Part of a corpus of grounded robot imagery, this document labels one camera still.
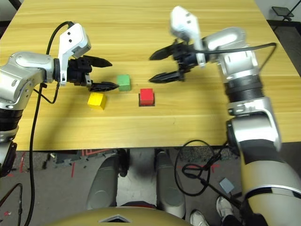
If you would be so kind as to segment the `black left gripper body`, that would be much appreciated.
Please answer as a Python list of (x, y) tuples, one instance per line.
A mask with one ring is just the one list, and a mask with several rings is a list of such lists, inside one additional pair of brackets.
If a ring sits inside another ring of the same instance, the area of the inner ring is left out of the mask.
[(70, 59), (67, 68), (67, 82), (90, 89), (92, 86), (90, 72), (92, 72), (91, 57)]

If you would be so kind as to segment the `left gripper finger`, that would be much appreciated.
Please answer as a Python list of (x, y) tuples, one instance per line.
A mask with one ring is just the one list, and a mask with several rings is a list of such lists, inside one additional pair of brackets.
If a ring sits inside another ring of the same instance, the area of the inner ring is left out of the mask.
[(104, 58), (94, 57), (94, 56), (90, 58), (90, 64), (93, 67), (98, 67), (98, 68), (105, 68), (105, 67), (112, 66), (112, 63), (110, 63), (108, 60)]
[(90, 87), (90, 92), (106, 92), (110, 90), (117, 89), (119, 87), (118, 84), (113, 82), (100, 82), (100, 83), (92, 83)]

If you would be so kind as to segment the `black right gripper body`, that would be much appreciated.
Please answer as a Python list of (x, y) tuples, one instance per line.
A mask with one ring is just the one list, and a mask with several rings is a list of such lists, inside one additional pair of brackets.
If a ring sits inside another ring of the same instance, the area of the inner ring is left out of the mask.
[(185, 74), (198, 66), (198, 60), (194, 47), (187, 42), (174, 40), (173, 59), (177, 62), (178, 70), (174, 72), (173, 81), (185, 81)]

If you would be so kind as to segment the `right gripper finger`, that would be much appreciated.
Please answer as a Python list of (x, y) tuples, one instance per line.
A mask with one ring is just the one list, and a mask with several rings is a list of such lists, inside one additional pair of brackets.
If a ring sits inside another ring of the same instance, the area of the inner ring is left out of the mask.
[(170, 83), (174, 81), (184, 81), (184, 73), (181, 71), (160, 73), (149, 79), (149, 82), (152, 83)]
[(156, 50), (149, 58), (149, 60), (163, 60), (174, 53), (174, 46), (170, 45), (162, 49)]

